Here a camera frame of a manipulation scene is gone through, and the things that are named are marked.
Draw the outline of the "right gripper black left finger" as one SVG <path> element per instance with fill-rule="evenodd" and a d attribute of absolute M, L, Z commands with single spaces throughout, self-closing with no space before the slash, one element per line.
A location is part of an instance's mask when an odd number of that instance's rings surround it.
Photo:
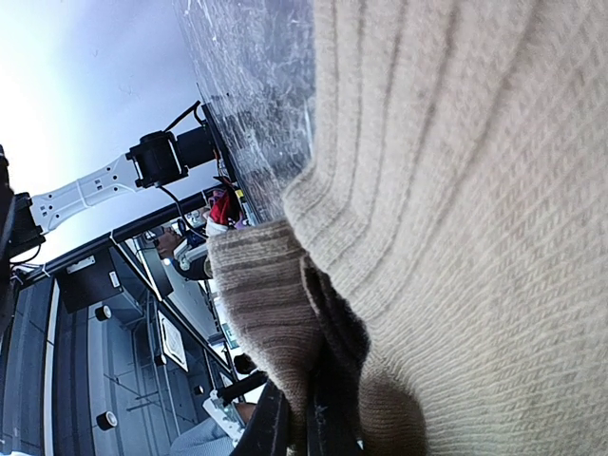
<path fill-rule="evenodd" d="M 268 381 L 253 417 L 239 440 L 239 454 L 285 456 L 290 436 L 289 427 L 289 403 L 285 395 Z"/>

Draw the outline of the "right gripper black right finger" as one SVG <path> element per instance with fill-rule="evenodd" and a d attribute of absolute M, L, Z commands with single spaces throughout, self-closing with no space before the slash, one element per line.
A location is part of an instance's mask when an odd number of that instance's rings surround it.
<path fill-rule="evenodd" d="M 312 394 L 307 408 L 307 448 L 313 456 L 362 455 L 350 419 L 348 391 L 325 370 L 312 377 Z"/>

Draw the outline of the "plain brown sock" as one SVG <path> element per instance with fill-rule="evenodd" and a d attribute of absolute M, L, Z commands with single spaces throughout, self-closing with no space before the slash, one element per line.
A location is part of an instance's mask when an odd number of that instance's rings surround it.
<path fill-rule="evenodd" d="M 607 5 L 317 1 L 311 162 L 210 242 L 303 455 L 322 343 L 368 455 L 607 451 Z"/>

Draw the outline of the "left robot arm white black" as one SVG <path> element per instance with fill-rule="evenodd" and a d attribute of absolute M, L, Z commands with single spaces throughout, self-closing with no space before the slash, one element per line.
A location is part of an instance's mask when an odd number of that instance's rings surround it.
<path fill-rule="evenodd" d="M 195 102 L 165 129 L 149 133 L 116 160 L 58 189 L 39 195 L 14 193 L 9 162 L 1 156 L 1 261 L 41 246 L 45 235 L 71 217 L 106 200 L 188 177 L 220 159 L 210 105 Z"/>

